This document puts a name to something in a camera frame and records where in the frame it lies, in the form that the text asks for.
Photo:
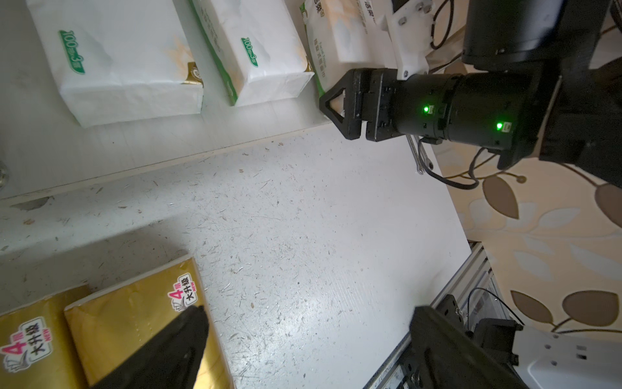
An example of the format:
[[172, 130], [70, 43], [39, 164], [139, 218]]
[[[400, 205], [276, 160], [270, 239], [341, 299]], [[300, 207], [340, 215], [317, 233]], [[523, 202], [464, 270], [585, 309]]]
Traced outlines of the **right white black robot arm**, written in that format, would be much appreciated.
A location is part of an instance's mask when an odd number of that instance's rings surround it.
[[621, 61], [590, 64], [611, 1], [471, 1], [458, 58], [470, 74], [422, 68], [440, 9], [395, 1], [381, 23], [398, 66], [347, 71], [319, 101], [346, 139], [469, 144], [499, 170], [535, 156], [621, 183]]

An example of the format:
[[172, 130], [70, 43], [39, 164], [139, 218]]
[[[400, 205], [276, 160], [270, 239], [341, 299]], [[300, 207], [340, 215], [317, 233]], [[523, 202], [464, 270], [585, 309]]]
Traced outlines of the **silver wrench left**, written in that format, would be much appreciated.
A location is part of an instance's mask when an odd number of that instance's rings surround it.
[[406, 139], [408, 141], [409, 148], [411, 149], [411, 154], [416, 162], [416, 171], [419, 175], [424, 174], [424, 166], [421, 164], [420, 155], [418, 152], [418, 148], [416, 145], [416, 141], [414, 141], [413, 137], [410, 135], [406, 135]]

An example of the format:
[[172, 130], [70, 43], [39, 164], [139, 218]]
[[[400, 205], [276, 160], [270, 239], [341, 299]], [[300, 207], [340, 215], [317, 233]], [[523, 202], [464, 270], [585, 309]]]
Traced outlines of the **white two-tier shelf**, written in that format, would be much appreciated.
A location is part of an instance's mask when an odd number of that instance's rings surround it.
[[82, 128], [58, 94], [27, 5], [1, 7], [4, 206], [128, 178], [327, 124], [317, 89], [232, 107], [187, 1], [175, 4], [206, 91], [199, 115]]

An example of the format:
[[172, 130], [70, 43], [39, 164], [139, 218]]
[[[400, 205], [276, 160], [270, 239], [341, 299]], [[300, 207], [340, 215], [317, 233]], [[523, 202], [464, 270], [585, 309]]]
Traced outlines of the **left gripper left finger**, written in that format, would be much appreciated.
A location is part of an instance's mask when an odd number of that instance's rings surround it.
[[209, 332], [205, 308], [191, 306], [93, 387], [192, 388]]

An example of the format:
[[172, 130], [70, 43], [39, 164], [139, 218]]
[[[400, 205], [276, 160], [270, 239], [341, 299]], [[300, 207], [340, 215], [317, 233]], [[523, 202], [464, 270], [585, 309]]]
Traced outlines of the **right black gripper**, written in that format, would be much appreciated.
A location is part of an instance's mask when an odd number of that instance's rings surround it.
[[[352, 69], [320, 97], [319, 109], [348, 140], [361, 137], [364, 119], [370, 141], [412, 135], [440, 144], [450, 138], [450, 106], [461, 81], [460, 74], [398, 80], [397, 71], [380, 69], [371, 71], [369, 90], [364, 92], [364, 69]], [[343, 113], [331, 105], [339, 97], [343, 97]]]

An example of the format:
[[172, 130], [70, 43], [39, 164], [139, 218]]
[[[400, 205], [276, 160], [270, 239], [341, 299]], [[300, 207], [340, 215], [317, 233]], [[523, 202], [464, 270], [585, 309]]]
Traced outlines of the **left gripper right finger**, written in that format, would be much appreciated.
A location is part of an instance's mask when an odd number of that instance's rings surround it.
[[526, 387], [432, 306], [416, 307], [410, 334], [424, 388]]

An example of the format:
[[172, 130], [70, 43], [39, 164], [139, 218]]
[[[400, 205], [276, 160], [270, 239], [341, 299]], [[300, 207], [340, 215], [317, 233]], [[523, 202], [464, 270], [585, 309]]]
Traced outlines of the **white tissue pack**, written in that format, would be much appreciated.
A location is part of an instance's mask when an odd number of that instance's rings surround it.
[[351, 69], [385, 66], [371, 1], [305, 0], [300, 12], [320, 95]]
[[311, 81], [305, 48], [284, 1], [193, 1], [230, 104], [297, 98]]
[[204, 86], [171, 1], [29, 1], [58, 92], [83, 128], [200, 113]]

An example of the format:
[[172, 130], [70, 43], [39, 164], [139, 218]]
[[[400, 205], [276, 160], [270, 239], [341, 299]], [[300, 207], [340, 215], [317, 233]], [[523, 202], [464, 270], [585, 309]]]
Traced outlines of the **gold tissue pack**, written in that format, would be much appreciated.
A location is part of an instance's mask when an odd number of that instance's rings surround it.
[[76, 285], [1, 314], [2, 388], [88, 387], [64, 309], [89, 294]]
[[102, 381], [191, 306], [209, 307], [190, 255], [67, 306], [64, 316], [87, 383]]

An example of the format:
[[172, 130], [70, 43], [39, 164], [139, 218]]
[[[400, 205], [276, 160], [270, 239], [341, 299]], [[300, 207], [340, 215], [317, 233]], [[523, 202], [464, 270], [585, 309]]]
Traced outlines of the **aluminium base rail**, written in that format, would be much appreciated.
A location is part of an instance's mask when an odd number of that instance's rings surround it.
[[481, 348], [483, 319], [510, 320], [492, 264], [480, 242], [430, 306], [416, 308], [408, 333], [367, 388], [518, 387], [507, 368]]

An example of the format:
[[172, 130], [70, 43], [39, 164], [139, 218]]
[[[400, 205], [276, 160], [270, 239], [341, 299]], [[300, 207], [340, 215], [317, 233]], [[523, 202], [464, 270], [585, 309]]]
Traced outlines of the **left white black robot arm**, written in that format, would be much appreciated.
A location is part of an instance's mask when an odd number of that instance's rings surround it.
[[[191, 388], [210, 334], [191, 306], [95, 383], [96, 388]], [[483, 319], [474, 332], [418, 306], [410, 324], [414, 383], [422, 388], [619, 388], [621, 346]]]

